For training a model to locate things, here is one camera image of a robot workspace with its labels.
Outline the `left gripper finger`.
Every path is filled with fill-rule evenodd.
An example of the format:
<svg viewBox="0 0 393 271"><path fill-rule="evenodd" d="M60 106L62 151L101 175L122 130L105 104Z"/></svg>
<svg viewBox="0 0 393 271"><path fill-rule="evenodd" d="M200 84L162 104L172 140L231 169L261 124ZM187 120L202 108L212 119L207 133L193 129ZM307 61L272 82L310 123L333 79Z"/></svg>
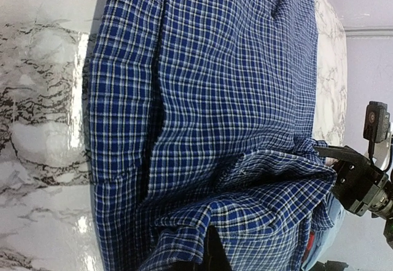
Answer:
<svg viewBox="0 0 393 271"><path fill-rule="evenodd" d="M232 268L225 254L218 231L211 225L207 229L204 241L204 255L201 270L231 271Z"/></svg>

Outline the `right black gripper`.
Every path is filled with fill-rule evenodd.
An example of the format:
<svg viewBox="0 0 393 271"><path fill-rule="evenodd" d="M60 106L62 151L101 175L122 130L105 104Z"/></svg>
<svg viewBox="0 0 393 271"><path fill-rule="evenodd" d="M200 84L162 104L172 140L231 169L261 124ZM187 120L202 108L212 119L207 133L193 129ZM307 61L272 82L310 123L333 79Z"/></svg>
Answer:
<svg viewBox="0 0 393 271"><path fill-rule="evenodd" d="M392 182L362 154L348 146L315 147L321 157L339 160L337 182L332 190L346 211L382 219L392 218Z"/></svg>

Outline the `dark blue checked shirt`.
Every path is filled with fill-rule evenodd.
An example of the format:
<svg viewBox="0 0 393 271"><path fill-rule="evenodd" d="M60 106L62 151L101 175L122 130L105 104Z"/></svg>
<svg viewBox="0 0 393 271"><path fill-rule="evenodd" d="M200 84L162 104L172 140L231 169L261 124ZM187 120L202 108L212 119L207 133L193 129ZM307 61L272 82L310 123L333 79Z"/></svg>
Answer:
<svg viewBox="0 0 393 271"><path fill-rule="evenodd" d="M314 0L107 0L90 62L106 270L301 270L335 183L312 137Z"/></svg>

